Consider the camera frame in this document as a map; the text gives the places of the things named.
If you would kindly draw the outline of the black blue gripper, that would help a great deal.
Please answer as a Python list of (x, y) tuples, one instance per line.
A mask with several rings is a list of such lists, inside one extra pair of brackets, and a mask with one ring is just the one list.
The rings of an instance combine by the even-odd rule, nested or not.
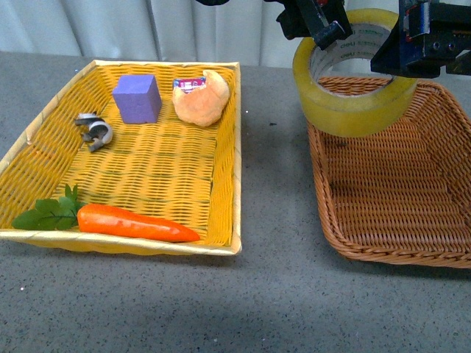
[[(321, 50), (346, 40), (352, 27), (344, 1), (283, 1), (284, 36), (310, 37)], [(470, 7), (440, 1), (399, 1), (396, 24), (371, 59), (371, 71), (407, 78), (470, 75)]]

